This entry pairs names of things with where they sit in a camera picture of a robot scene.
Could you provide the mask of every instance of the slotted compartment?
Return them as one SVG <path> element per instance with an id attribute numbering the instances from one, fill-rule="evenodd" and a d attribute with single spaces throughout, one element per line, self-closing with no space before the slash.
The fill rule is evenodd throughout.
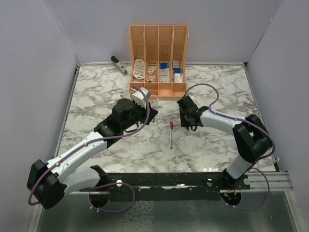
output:
<path id="1" fill-rule="evenodd" d="M 185 62 L 189 32 L 187 26 L 132 25 L 129 30 L 132 69 L 136 59 L 145 61 L 145 78 L 131 76 L 133 85 L 145 87 L 151 92 L 150 100 L 178 100 L 186 90 Z M 183 73 L 183 83 L 174 83 L 173 60 L 178 60 Z M 160 63 L 169 67 L 169 83 L 159 78 Z"/>

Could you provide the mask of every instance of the marker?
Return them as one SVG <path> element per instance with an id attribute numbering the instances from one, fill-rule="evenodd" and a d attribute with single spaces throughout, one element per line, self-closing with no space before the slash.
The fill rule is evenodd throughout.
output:
<path id="1" fill-rule="evenodd" d="M 169 122 L 169 147 L 173 149 L 173 144 L 172 144 L 172 129 L 173 129 L 173 122 Z"/>
<path id="2" fill-rule="evenodd" d="M 154 106 L 155 110 L 158 108 L 158 105 L 159 105 L 159 98 L 156 99 L 155 106 Z"/>

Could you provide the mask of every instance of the metal bar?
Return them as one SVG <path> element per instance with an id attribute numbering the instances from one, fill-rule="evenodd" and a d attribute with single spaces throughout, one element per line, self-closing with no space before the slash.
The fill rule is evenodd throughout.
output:
<path id="1" fill-rule="evenodd" d="M 64 117 L 63 117 L 63 121 L 62 121 L 62 124 L 61 124 L 60 135 L 59 135 L 58 140 L 57 140 L 57 146 L 56 146 L 56 149 L 55 149 L 54 157 L 58 156 L 58 152 L 59 152 L 61 140 L 62 140 L 62 135 L 63 135 L 63 132 L 64 132 L 64 128 L 66 126 L 66 122 L 67 122 L 67 118 L 68 118 L 68 112 L 70 110 L 70 106 L 71 106 L 71 102 L 72 102 L 72 98 L 73 98 L 73 93 L 74 93 L 74 90 L 75 90 L 75 85 L 76 85 L 78 73 L 79 73 L 79 68 L 76 68 L 73 83 L 72 83 L 72 88 L 71 88 L 69 99 L 68 99 L 68 103 L 67 103 L 66 110 L 65 110 L 65 113 L 64 113 Z"/>
<path id="2" fill-rule="evenodd" d="M 246 175 L 236 183 L 229 184 L 222 179 L 221 172 L 202 173 L 107 173 L 109 182 L 121 180 L 133 187 L 183 187 L 207 186 L 208 190 L 219 191 L 221 189 L 241 186 L 240 189 L 249 189 L 244 184 Z"/>
<path id="3" fill-rule="evenodd" d="M 287 172 L 265 172 L 269 182 L 270 191 L 292 191 L 293 185 Z M 250 180 L 250 189 L 241 190 L 241 192 L 261 192 L 267 191 L 267 183 L 260 173 L 248 173 Z"/>
<path id="4" fill-rule="evenodd" d="M 69 194 L 101 194 L 101 195 L 108 195 L 109 193 L 107 191 L 101 191 L 101 192 L 82 192 L 82 191 L 75 191 L 70 192 Z"/>
<path id="5" fill-rule="evenodd" d="M 36 232 L 39 226 L 39 222 L 40 222 L 40 218 L 42 215 L 42 210 L 43 207 L 38 204 L 36 206 L 34 206 L 31 218 L 30 218 L 30 222 L 28 225 L 28 229 L 27 232 Z"/>
<path id="6" fill-rule="evenodd" d="M 261 113 L 261 111 L 260 111 L 260 108 L 259 108 L 259 105 L 258 105 L 258 103 L 257 103 L 256 96 L 255 96 L 255 94 L 254 94 L 254 90 L 253 90 L 253 88 L 252 88 L 252 84 L 251 84 L 251 81 L 250 81 L 250 79 L 249 79 L 248 71 L 247 71 L 247 68 L 246 68 L 245 65 L 244 65 L 243 69 L 244 69 L 244 71 L 245 71 L 245 74 L 246 74 L 246 77 L 247 77 L 247 80 L 248 80 L 248 83 L 249 83 L 249 87 L 250 87 L 250 90 L 251 90 L 251 93 L 252 93 L 252 96 L 253 96 L 254 103 L 255 103 L 255 105 L 256 105 L 257 112 L 259 113 L 261 122 L 265 125 L 264 120 L 263 120 L 263 115 L 262 115 L 262 113 Z M 272 157 L 273 163 L 277 163 L 276 157 L 275 157 L 274 155 L 272 155 L 271 157 Z"/>
<path id="7" fill-rule="evenodd" d="M 136 201 L 187 201 L 207 200 L 220 201 L 219 191 L 209 190 L 208 186 L 197 186 L 191 188 L 136 188 L 133 187 Z M 121 188 L 119 191 L 111 189 L 110 201 L 129 202 L 132 199 L 132 192 L 129 188 Z"/>
<path id="8" fill-rule="evenodd" d="M 289 208 L 290 208 L 297 232 L 307 232 L 304 217 L 299 209 L 294 193 L 285 192 L 285 196 L 289 204 Z"/>
<path id="9" fill-rule="evenodd" d="M 131 61 L 121 61 L 122 64 L 131 64 Z M 112 64 L 112 62 L 90 62 L 90 63 L 80 63 L 77 67 L 83 66 L 101 66 Z M 204 65 L 204 66 L 240 66 L 245 67 L 244 63 L 211 63 L 211 62 L 186 62 L 186 66 L 192 65 Z"/>

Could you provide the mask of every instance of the purple marker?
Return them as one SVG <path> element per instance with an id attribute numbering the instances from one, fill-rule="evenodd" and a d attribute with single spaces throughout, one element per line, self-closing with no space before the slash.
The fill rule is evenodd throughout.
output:
<path id="1" fill-rule="evenodd" d="M 169 147 L 173 149 L 173 144 L 172 144 L 172 129 L 173 129 L 173 122 L 169 122 Z"/>

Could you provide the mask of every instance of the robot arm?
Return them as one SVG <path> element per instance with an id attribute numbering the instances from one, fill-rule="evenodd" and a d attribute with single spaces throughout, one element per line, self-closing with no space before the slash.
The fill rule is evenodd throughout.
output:
<path id="1" fill-rule="evenodd" d="M 267 131 L 256 115 L 235 117 L 235 120 L 228 119 L 212 113 L 206 106 L 198 108 L 190 96 L 183 97 L 177 101 L 177 104 L 180 108 L 182 127 L 191 127 L 193 131 L 195 131 L 198 126 L 211 127 L 235 137 L 239 155 L 232 164 L 223 171 L 223 176 L 229 183 L 238 180 L 272 146 L 271 141 L 265 134 L 242 121 L 236 120 L 236 118 L 245 119 L 262 128 L 264 131 Z M 233 118 L 233 116 L 227 114 L 222 115 Z"/>
<path id="2" fill-rule="evenodd" d="M 149 98 L 150 92 L 141 88 Z M 86 138 L 64 154 L 46 163 L 38 160 L 31 166 L 27 188 L 31 191 L 39 178 L 46 172 L 34 190 L 34 196 L 45 209 L 57 204 L 65 194 L 84 188 L 94 187 L 101 177 L 93 168 L 85 172 L 72 172 L 89 158 L 108 149 L 124 136 L 124 131 L 138 122 L 149 124 L 157 111 L 149 105 L 147 119 L 146 101 L 139 92 L 133 94 L 133 101 L 120 99 L 112 108 L 112 113 L 100 122 Z"/>

